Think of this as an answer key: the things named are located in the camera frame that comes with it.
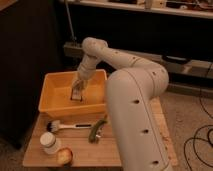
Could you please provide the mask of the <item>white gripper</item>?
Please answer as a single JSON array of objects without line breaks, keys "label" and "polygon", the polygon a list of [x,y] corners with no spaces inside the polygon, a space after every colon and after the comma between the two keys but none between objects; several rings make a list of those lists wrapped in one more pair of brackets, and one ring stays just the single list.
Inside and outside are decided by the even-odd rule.
[{"label": "white gripper", "polygon": [[77,68],[77,79],[80,81],[89,80],[94,75],[98,63],[98,58],[84,55]]}]

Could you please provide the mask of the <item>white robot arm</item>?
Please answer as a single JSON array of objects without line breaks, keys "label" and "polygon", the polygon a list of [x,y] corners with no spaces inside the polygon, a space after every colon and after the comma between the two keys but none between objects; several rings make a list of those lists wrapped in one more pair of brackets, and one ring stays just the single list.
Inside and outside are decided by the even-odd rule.
[{"label": "white robot arm", "polygon": [[78,78],[90,79],[99,62],[115,71],[105,88],[106,107],[124,171],[173,171],[150,101],[167,88],[169,76],[159,63],[110,48],[87,37]]}]

